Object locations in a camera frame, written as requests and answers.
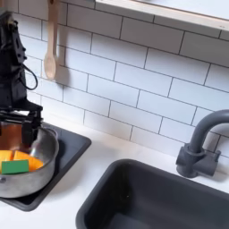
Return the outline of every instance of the faucet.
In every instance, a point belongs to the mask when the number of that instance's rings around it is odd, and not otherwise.
[[[202,146],[208,132],[214,126],[222,123],[229,123],[229,110],[216,111],[198,123],[191,137],[191,142],[181,147],[176,160],[176,170],[181,176],[194,178],[199,174],[214,175],[221,152],[217,151],[212,156]]]

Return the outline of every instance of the stovetop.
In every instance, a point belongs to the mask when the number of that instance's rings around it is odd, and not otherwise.
[[[74,163],[81,157],[91,144],[91,140],[77,133],[66,131],[53,125],[44,124],[58,133],[60,149],[55,161],[55,173],[50,183],[40,191],[26,197],[0,200],[22,211],[32,211],[39,206],[47,194],[63,178]]]

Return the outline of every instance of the stainless steel pot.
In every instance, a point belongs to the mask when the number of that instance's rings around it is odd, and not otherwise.
[[[55,131],[40,128],[38,138],[31,148],[24,148],[21,144],[21,126],[4,125],[0,136],[0,150],[20,150],[43,161],[44,166],[34,172],[26,174],[0,174],[0,197],[18,198],[30,195],[45,187],[52,179],[55,171],[55,158],[59,150],[59,143]]]

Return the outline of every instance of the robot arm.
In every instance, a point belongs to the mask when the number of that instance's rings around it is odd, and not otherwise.
[[[37,138],[43,108],[27,99],[26,67],[23,64],[26,49],[21,43],[17,24],[10,13],[0,8],[0,135],[1,122],[21,124],[22,143],[30,146]],[[29,114],[16,114],[15,111],[28,111]]]

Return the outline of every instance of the black sink basin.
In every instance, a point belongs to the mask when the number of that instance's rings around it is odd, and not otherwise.
[[[78,229],[229,229],[229,195],[137,161],[112,163]]]

